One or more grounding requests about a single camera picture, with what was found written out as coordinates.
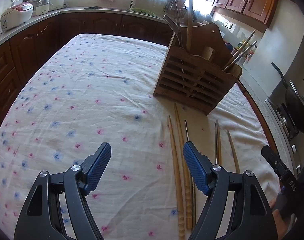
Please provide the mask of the person's right hand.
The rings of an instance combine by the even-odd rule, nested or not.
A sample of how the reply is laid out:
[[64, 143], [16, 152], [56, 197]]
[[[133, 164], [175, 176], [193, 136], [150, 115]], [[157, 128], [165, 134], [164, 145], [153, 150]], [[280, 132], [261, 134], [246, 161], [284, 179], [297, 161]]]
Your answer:
[[273, 217], [276, 225], [278, 240], [283, 239], [283, 237], [286, 235], [288, 231], [290, 220], [289, 219], [284, 220], [281, 217], [278, 209], [275, 209], [273, 211]]

